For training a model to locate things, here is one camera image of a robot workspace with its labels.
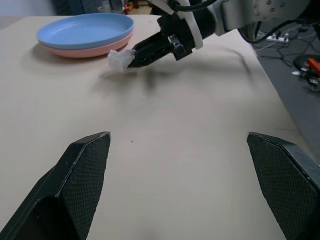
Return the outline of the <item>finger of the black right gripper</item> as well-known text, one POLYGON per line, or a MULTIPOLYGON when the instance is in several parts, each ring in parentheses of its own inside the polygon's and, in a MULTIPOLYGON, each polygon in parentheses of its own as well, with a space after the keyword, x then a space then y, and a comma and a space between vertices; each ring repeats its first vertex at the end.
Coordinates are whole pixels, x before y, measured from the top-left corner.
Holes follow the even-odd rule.
POLYGON ((168 37, 161 32, 157 32, 145 40, 137 43, 133 50, 136 58, 147 58, 152 56, 165 56, 171 53, 172 46, 168 37))
POLYGON ((138 50, 134 53, 134 59, 128 65, 129 69, 146 67, 157 60, 170 54, 168 48, 160 48, 156 50, 138 50))

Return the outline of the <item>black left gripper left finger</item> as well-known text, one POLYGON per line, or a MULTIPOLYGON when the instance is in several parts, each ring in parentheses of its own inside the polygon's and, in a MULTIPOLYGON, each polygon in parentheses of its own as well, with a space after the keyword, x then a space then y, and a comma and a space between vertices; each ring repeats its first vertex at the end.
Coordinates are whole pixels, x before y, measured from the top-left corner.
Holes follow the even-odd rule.
POLYGON ((108 131, 71 143, 0 232, 2 240, 85 240, 104 184, 108 131))

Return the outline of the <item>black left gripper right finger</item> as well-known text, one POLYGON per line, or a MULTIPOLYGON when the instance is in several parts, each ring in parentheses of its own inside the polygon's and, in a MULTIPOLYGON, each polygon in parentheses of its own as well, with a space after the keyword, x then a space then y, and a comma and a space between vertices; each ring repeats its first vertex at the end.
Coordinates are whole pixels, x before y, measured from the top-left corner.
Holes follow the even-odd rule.
POLYGON ((298 145, 249 132, 261 192, 288 240, 320 238, 320 167, 298 145))

